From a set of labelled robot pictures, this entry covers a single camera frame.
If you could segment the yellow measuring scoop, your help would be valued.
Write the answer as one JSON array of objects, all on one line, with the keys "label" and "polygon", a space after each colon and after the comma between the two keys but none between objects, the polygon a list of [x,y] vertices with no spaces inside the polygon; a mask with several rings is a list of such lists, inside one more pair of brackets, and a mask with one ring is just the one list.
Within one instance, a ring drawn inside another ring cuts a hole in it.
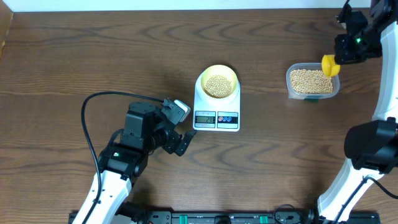
[{"label": "yellow measuring scoop", "polygon": [[340,65],[335,62],[334,55],[324,55],[322,58],[322,72],[328,77],[337,76],[340,72]]}]

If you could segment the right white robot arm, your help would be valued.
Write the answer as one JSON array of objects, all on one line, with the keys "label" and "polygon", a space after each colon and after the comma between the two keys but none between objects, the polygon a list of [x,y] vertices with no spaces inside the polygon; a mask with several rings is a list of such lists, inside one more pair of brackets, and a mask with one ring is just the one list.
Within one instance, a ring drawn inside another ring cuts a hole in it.
[{"label": "right white robot arm", "polygon": [[343,167],[319,196],[311,223],[346,223],[367,189],[397,167],[397,1],[372,1],[369,16],[346,2],[336,16],[346,32],[335,37],[335,53],[322,58],[326,77],[342,65],[379,57],[382,73],[372,120],[347,132]]}]

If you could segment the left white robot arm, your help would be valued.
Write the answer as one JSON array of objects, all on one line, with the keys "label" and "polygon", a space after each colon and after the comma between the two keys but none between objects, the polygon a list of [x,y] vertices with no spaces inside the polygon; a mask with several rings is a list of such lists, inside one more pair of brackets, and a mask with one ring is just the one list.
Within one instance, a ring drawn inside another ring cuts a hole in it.
[{"label": "left white robot arm", "polygon": [[74,223],[110,223],[156,149],[182,156],[196,132],[179,134],[175,127],[189,113],[180,100],[166,99],[161,107],[131,103],[124,128],[113,133],[99,155],[98,173]]}]

